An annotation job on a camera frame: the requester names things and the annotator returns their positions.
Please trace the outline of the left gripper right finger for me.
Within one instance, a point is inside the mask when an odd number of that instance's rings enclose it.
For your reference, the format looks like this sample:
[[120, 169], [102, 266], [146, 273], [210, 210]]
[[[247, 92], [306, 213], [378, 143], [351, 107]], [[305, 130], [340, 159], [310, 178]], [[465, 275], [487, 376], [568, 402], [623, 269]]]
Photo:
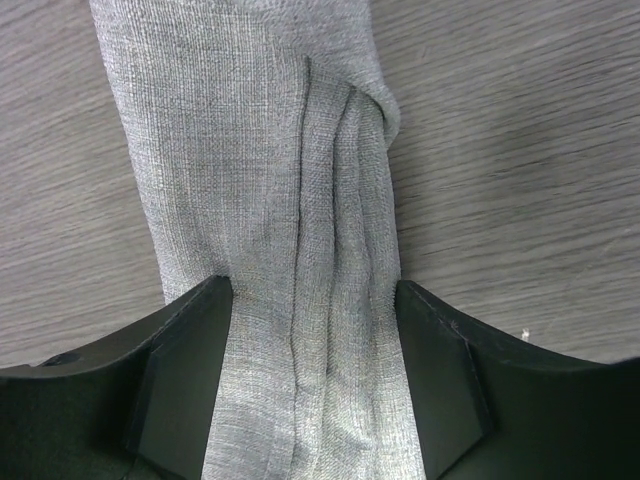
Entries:
[[430, 479], [635, 479], [639, 362], [524, 342], [411, 281], [395, 309]]

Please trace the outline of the grey cloth napkin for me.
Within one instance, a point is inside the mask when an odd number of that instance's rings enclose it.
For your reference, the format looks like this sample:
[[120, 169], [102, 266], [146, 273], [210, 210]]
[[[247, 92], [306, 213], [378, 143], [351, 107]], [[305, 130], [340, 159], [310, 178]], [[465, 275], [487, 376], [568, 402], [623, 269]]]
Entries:
[[91, 11], [166, 300], [233, 286], [204, 477], [423, 478], [369, 4]]

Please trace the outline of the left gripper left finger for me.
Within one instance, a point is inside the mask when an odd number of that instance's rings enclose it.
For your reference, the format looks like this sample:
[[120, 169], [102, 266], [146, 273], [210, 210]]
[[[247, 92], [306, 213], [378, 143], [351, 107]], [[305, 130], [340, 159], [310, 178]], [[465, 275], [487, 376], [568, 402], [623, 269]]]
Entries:
[[233, 294], [209, 278], [44, 363], [1, 372], [5, 479], [197, 479]]

